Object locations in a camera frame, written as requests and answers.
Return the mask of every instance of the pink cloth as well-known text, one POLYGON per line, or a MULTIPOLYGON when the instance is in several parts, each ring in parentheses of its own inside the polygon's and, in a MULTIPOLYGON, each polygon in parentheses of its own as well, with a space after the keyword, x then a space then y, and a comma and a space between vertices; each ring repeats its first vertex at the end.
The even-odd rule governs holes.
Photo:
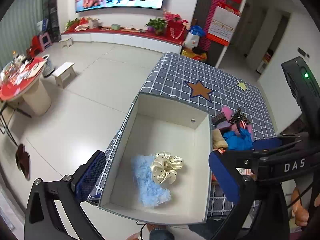
MULTIPOLYGON (((222 112, 223 112, 224 115, 226 116, 226 119, 229 121, 230 118, 231 118, 231 116, 232 116, 232 114, 233 114, 233 111, 232 111, 228 106, 224 106, 224 107, 222 108, 222 112)), ((239 133, 239 131, 238 131, 238 128, 237 128, 237 124, 236 124, 236 123, 231 126, 231 130, 234 131, 237 136, 240 136, 240 133, 239 133)), ((247 130, 248 130, 248 132, 251 134, 251 139, 253 140, 252 124, 249 124, 249 125, 247 126, 247 130)))
POLYGON ((231 116, 232 116, 232 114, 233 114, 233 111, 232 111, 229 107, 224 106, 224 107, 222 108, 222 112, 223 112, 224 115, 226 116, 226 119, 229 121, 230 118, 231 118, 231 116))

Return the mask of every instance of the blue clothing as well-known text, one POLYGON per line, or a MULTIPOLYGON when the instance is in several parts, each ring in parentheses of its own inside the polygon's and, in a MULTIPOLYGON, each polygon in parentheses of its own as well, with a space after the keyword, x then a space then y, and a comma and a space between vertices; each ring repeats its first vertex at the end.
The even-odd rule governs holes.
POLYGON ((234 131, 225 132, 223 134, 223 138, 228 144, 228 150, 252 150, 252 139, 249 131, 240 128, 240 135, 241 137, 238 137, 234 131))
POLYGON ((171 199, 170 190, 152 180, 150 166, 154 156, 136 156, 132 158, 132 171, 139 189, 139 198, 144 207, 154 208, 171 199))

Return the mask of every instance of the white floor tile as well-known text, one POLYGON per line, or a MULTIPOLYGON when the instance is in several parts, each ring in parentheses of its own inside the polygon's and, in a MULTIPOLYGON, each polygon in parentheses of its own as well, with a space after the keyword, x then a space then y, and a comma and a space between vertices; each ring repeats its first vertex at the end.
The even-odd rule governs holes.
POLYGON ((44 116, 32 119, 26 137, 60 174, 73 174, 96 150, 107 149, 125 114, 48 82, 44 85, 52 105, 44 116))
POLYGON ((149 72, 147 68, 99 58, 67 89, 127 113, 149 72))
POLYGON ((163 53, 131 46, 116 45, 115 48, 102 57, 110 60, 153 68, 163 53))
MULTIPOLYGON (((15 113, 11 132, 26 146, 31 158, 31 179, 26 181, 15 163, 15 150, 6 135, 0 137, 0 164, 9 183, 26 207, 32 183, 60 180, 88 161, 96 150, 105 151, 119 130, 125 113, 156 65, 162 53, 124 45, 75 42, 70 48, 54 43, 41 55, 50 54, 59 67, 75 63, 78 76, 65 88, 55 85, 53 77, 42 78, 52 105, 43 116, 29 119, 15 113)), ((79 239, 59 201, 57 209, 67 232, 79 239)), ((135 221, 82 203, 86 215, 105 239, 124 240, 140 231, 135 221)), ((176 240, 198 240, 188 229, 170 228, 176 240)), ((148 239, 148 230, 143 230, 148 239)))
POLYGON ((104 42, 74 42, 69 48, 64 47, 62 49, 65 55, 77 55, 80 58, 87 56, 101 57, 107 52, 111 51, 115 47, 115 44, 104 42))
POLYGON ((9 141, 2 140, 0 149, 0 163, 7 177, 13 193, 18 197, 19 201, 26 208, 28 204, 30 190, 32 184, 37 178, 43 181, 60 180, 62 176, 55 171, 34 149, 28 140, 21 141, 25 145, 26 152, 30 155, 30 180, 27 181, 21 171, 18 170, 15 161, 15 152, 17 147, 9 141))

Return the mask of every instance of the cardboard box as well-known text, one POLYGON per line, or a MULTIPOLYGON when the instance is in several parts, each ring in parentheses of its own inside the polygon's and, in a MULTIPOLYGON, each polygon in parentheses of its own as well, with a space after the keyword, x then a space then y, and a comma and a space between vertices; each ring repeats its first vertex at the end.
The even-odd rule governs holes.
POLYGON ((175 99, 139 93, 125 122, 99 208, 154 224, 204 223, 210 197, 211 150, 208 112, 175 99), (159 151, 183 158, 184 166, 173 184, 163 184, 171 191, 172 199, 154 209, 145 208, 139 201, 131 160, 159 151))

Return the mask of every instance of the hand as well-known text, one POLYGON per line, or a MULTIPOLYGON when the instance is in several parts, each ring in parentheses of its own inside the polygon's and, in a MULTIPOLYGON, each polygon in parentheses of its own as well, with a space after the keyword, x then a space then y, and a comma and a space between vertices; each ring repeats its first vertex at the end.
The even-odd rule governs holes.
MULTIPOLYGON (((292 193, 291 200, 295 200, 298 196, 298 189, 295 188, 292 193)), ((318 207, 320 205, 320 194, 317 196, 313 204, 315 207, 318 207)), ((305 227, 308 225, 309 212, 301 205, 301 200, 298 200, 292 206, 292 212, 294 213, 294 216, 296 218, 295 223, 298 227, 305 227)))

